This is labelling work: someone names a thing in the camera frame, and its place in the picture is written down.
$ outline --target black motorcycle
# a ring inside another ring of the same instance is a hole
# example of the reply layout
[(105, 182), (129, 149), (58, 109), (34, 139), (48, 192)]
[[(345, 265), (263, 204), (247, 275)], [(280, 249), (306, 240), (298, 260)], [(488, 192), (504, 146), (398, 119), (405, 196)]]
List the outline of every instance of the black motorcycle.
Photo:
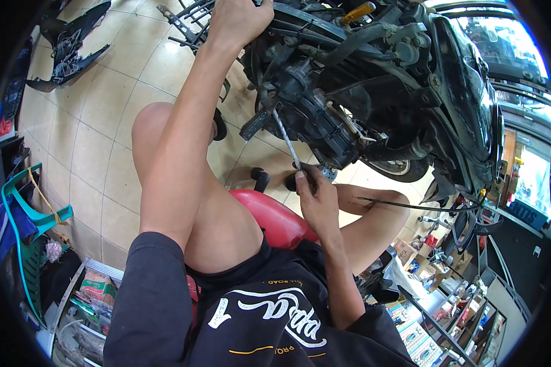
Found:
[[(186, 41), (172, 39), (195, 52), (213, 6), (158, 9)], [(261, 128), (283, 139), (276, 109), (290, 139), (307, 143), (321, 165), (361, 160), (401, 182), (433, 165), (424, 202), (455, 191), (477, 202), (499, 181), (504, 120), (488, 65), (449, 18), (400, 0), (277, 0), (274, 13), (239, 59), (257, 89), (244, 139)]]

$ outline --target black shorts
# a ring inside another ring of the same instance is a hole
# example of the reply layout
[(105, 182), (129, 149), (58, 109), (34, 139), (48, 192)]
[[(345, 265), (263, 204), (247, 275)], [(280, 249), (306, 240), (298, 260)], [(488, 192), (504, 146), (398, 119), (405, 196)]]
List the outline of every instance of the black shorts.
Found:
[(324, 270), (324, 255), (320, 245), (303, 239), (293, 250), (270, 247), (263, 238), (259, 252), (241, 264), (215, 274), (204, 274), (186, 265), (186, 273), (202, 288), (198, 307), (206, 309), (218, 299), (241, 284), (250, 284), (272, 279), (274, 273), (300, 265), (316, 286), (321, 289), (318, 298), (326, 303), (327, 276)]

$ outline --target green plastic chair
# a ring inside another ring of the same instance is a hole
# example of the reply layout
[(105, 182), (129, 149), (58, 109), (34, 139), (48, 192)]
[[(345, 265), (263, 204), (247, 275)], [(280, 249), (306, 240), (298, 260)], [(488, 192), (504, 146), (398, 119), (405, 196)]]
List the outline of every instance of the green plastic chair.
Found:
[[(16, 248), (18, 251), (19, 267), (21, 270), (24, 292), (26, 293), (26, 297), (29, 300), (29, 305), (33, 310), (33, 313), (35, 314), (41, 325), (46, 328), (47, 325), (45, 325), (43, 312), (41, 311), (41, 297), (39, 293), (40, 268), (44, 260), (44, 251), (39, 241), (39, 237), (47, 230), (57, 225), (58, 221), (56, 219), (55, 213), (42, 214), (31, 208), (30, 205), (27, 204), (26, 201), (22, 198), (21, 194), (19, 194), (18, 190), (15, 187), (18, 182), (20, 182), (25, 177), (31, 175), (30, 172), (37, 171), (39, 168), (41, 168), (42, 165), (43, 163), (39, 163), (38, 165), (34, 165), (33, 167), (31, 167), (30, 170), (19, 172), (10, 181), (4, 184), (4, 186), (2, 187), (2, 201), (4, 202), (8, 220), (10, 221), (10, 224), (12, 224), (12, 229), (14, 230), (16, 236)], [(24, 210), (26, 215), (30, 218), (33, 224), (37, 226), (37, 229), (39, 230), (30, 241), (29, 246), (23, 244), (21, 241), (21, 235), (16, 228), (15, 220), (12, 217), (12, 213), (10, 213), (10, 208), (8, 207), (6, 201), (8, 195), (14, 196), (15, 200)], [(71, 206), (68, 205), (63, 209), (58, 210), (57, 215), (59, 216), (60, 222), (63, 222), (69, 217), (73, 216), (73, 209)]]

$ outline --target leg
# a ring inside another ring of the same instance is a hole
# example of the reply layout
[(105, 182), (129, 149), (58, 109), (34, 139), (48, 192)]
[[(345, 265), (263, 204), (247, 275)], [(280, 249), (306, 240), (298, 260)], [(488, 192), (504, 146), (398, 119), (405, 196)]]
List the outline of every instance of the leg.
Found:
[[(133, 161), (141, 182), (147, 175), (172, 107), (171, 103), (152, 103), (135, 118), (132, 131)], [(206, 180), (200, 183), (206, 186), (206, 195), (200, 202), (184, 258), (186, 264), (194, 270), (211, 274), (230, 269), (256, 254), (263, 233), (249, 210), (228, 193), (214, 177), (207, 163), (206, 168)]]
[(337, 184), (339, 209), (362, 216), (341, 228), (345, 252), (353, 274), (367, 269), (396, 238), (404, 227), (410, 209), (357, 200), (363, 196), (389, 202), (409, 204), (402, 193), (392, 190), (373, 190), (354, 185)]

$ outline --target person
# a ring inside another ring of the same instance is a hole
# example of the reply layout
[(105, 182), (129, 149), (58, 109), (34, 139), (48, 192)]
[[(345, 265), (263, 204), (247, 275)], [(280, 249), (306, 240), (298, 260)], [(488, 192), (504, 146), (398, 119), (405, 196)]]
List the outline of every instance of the person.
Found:
[[(217, 0), (208, 38), (174, 105), (153, 103), (136, 117), (140, 234), (118, 289), (106, 367), (415, 365), (385, 308), (366, 310), (354, 281), (409, 214), (355, 197), (407, 203), (404, 195), (334, 186), (307, 167), (296, 174), (297, 190), (319, 240), (271, 248), (208, 166), (226, 73), (273, 16), (272, 0), (259, 7)], [(339, 229), (339, 209), (362, 217)], [(194, 323), (186, 273), (201, 287)]]

